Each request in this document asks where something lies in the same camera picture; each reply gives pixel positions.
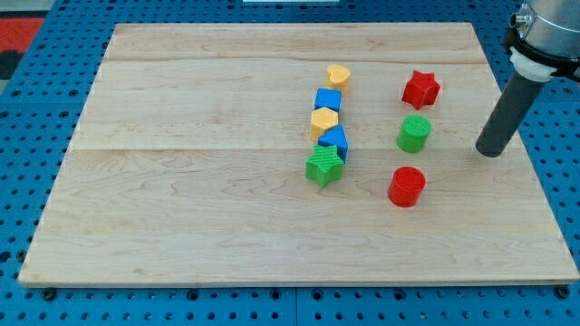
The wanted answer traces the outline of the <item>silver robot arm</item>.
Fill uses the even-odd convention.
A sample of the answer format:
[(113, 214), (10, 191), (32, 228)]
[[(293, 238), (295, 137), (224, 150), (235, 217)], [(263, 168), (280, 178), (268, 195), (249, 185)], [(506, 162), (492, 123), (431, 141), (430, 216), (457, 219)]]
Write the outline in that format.
[(579, 0), (525, 0), (508, 24), (504, 45), (519, 75), (579, 80)]

